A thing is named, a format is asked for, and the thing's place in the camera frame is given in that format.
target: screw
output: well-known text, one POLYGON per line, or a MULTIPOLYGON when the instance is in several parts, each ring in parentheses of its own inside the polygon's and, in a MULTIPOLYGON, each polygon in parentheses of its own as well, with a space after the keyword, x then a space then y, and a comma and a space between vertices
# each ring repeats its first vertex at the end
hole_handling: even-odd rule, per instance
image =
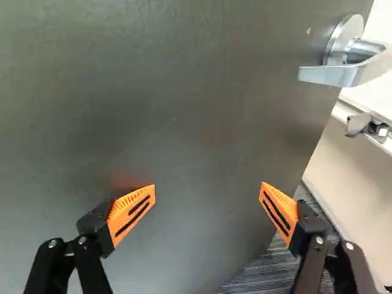
POLYGON ((82 236, 82 237, 80 237, 79 238, 79 240, 78 240, 78 244, 79 245, 82 245, 84 242, 86 242, 87 241, 87 238, 85 237, 85 236, 82 236))
POLYGON ((323 244, 323 243, 324 243, 324 240, 323 240, 323 238, 317 236, 317 237, 316 237, 316 242, 318 242, 319 244, 323 244))
POLYGON ((354 250, 354 245, 349 242, 346 242, 345 246, 347 247, 348 250, 354 250))
POLYGON ((53 239, 53 240, 50 241, 48 247, 49 247, 49 248, 53 248, 53 247, 56 246, 56 244, 57 244, 57 241, 56 241, 55 239, 53 239))

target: lever handle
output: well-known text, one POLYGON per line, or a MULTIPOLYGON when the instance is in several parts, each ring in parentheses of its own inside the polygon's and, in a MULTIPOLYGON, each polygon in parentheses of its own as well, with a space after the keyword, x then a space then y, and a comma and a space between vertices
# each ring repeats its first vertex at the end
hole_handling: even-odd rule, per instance
POLYGON ((355 87, 389 71, 391 48, 361 39, 363 29, 361 15, 344 17, 326 46, 323 65, 301 66, 298 79, 335 87, 355 87))

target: door latch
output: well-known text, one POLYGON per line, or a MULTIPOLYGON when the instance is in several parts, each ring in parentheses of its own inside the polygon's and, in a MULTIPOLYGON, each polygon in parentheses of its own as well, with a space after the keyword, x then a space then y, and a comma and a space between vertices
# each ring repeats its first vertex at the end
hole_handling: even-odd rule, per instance
POLYGON ((380 144, 384 144, 389 133, 390 126, 377 120, 370 113, 360 113, 347 118, 345 136, 355 138, 358 134, 367 134, 380 144))

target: door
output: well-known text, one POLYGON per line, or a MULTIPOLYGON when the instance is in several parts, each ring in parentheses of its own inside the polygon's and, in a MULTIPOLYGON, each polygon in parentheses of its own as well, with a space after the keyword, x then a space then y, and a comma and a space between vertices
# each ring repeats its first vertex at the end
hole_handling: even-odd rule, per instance
MULTIPOLYGON (((270 243, 267 181, 292 194, 339 88, 300 82, 370 0, 4 0, 1 279, 113 191, 156 205, 104 262, 115 293, 209 293, 270 243)), ((71 293, 77 291, 72 281, 71 293)))

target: orange gripper pad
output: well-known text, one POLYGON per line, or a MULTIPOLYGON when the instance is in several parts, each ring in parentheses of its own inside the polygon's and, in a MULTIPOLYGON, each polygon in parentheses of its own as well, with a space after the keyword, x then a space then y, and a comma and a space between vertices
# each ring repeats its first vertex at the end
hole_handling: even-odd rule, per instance
POLYGON ((154 204, 155 185, 142 187, 115 200, 106 219, 114 248, 154 204))
POLYGON ((265 182, 262 182, 258 200, 289 246, 298 222, 296 201, 265 182))

